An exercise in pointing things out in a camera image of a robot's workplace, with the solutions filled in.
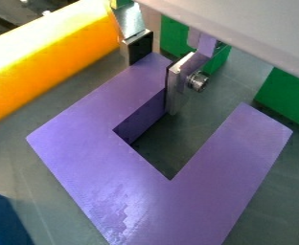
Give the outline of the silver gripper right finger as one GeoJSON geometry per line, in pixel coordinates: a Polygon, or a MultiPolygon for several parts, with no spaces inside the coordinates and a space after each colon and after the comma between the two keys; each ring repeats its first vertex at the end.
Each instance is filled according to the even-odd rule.
{"type": "Polygon", "coordinates": [[[201,92],[208,80],[199,69],[211,60],[216,48],[217,39],[195,28],[189,28],[187,44],[195,48],[165,70],[164,81],[164,109],[169,115],[174,115],[187,101],[185,89],[191,88],[201,92]]]}

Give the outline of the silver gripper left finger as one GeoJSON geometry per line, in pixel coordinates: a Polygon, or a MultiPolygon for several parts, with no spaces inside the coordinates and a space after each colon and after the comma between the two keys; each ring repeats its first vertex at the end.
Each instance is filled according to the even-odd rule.
{"type": "Polygon", "coordinates": [[[152,53],[153,32],[145,28],[137,2],[108,0],[108,7],[118,28],[120,52],[130,66],[152,53]]]}

